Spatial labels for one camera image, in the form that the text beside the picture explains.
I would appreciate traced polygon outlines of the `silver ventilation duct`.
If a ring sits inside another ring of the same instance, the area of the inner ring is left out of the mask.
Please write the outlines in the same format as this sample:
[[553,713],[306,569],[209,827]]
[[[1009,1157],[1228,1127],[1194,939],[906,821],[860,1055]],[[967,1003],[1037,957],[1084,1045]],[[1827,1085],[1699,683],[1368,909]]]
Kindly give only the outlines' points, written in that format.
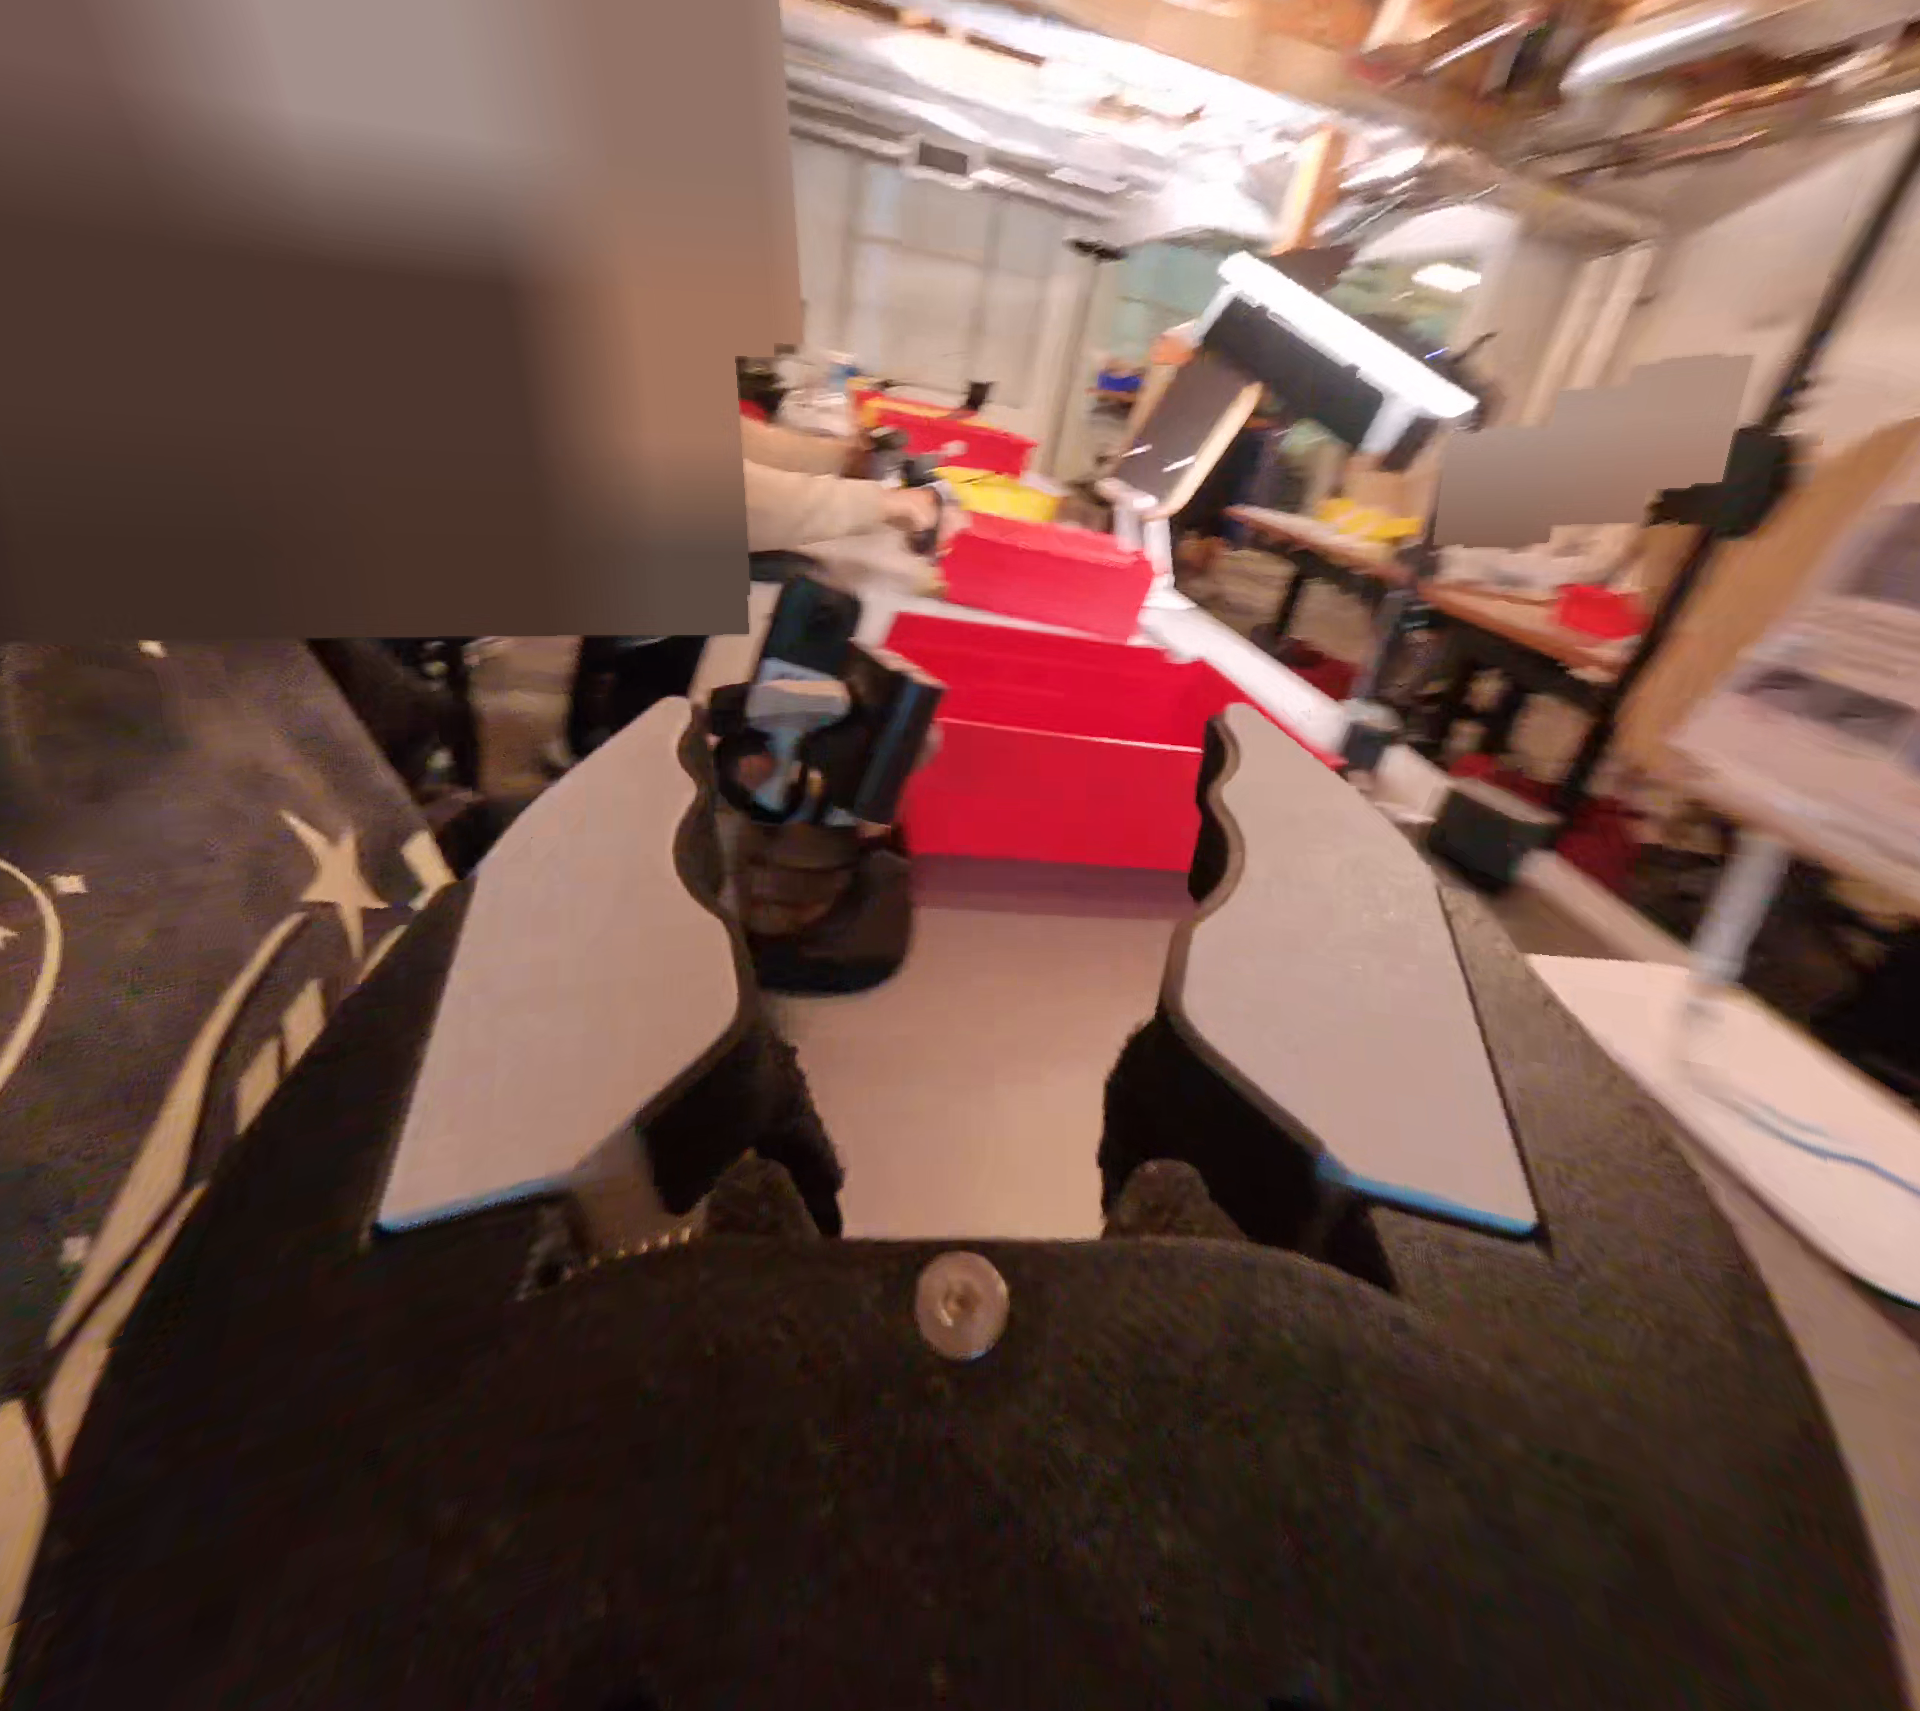
[[1704,61],[1735,48],[1758,14],[1743,0],[1700,4],[1611,28],[1561,73],[1558,93],[1582,97]]

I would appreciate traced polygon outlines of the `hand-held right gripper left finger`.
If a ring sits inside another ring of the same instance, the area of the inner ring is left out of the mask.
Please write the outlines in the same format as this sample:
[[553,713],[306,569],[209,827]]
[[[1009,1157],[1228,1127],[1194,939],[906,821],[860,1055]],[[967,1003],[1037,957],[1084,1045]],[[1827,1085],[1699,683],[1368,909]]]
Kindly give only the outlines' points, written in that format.
[[843,1229],[839,1155],[733,903],[704,719],[670,699],[473,873],[375,1225],[554,1203],[590,1251],[628,1251],[685,1237],[751,1153]]

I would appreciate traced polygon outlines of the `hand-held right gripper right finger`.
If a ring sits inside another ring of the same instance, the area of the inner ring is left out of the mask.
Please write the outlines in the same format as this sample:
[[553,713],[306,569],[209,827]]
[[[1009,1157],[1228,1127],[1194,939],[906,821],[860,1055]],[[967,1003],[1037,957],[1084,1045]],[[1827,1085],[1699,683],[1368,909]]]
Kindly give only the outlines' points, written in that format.
[[1196,805],[1189,907],[1102,1099],[1102,1203],[1179,1163],[1250,1239],[1337,1239],[1377,1207],[1537,1237],[1437,873],[1247,703],[1207,725]]

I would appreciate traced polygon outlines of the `black and white light bar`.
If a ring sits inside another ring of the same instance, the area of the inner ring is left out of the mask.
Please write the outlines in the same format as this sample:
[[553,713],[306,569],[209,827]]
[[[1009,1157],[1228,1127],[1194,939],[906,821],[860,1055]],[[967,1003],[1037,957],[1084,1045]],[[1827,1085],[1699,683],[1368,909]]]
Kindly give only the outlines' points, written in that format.
[[1438,353],[1407,349],[1275,263],[1239,251],[1216,277],[1201,349],[1382,471],[1402,473],[1438,433],[1480,417],[1480,393]]

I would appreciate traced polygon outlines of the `person's left hand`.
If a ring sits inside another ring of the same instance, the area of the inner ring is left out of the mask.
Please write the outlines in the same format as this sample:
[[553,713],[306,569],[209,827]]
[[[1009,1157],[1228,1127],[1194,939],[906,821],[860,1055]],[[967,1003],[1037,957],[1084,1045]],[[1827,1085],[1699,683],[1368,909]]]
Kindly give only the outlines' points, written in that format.
[[733,835],[743,933],[757,945],[806,939],[859,899],[868,851],[859,825],[745,821]]

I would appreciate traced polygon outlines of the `yellow plastic bin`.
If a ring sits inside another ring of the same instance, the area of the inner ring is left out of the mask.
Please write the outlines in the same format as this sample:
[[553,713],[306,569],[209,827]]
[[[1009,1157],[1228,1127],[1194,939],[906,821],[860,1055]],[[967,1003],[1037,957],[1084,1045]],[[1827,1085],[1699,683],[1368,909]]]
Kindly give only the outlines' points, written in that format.
[[1028,483],[1017,475],[969,467],[937,467],[934,477],[953,503],[970,517],[991,517],[1013,523],[1053,523],[1062,507],[1062,493],[1059,489]]

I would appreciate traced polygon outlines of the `wooden background desk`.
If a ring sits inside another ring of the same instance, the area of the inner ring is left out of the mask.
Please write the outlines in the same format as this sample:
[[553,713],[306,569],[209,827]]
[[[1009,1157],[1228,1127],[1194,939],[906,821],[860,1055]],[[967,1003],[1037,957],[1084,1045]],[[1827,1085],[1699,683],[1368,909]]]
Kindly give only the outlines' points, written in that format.
[[1240,549],[1281,559],[1285,571],[1276,605],[1255,631],[1268,649],[1291,651],[1315,587],[1328,589],[1370,619],[1407,591],[1414,625],[1428,623],[1444,637],[1473,639],[1477,663],[1487,667],[1518,657],[1521,669],[1507,675],[1517,683],[1528,675],[1539,689],[1556,681],[1580,687],[1614,683],[1641,639],[1600,643],[1570,633],[1554,623],[1554,597],[1528,599],[1471,581],[1414,583],[1402,553],[1318,517],[1255,505],[1232,505],[1227,517]]

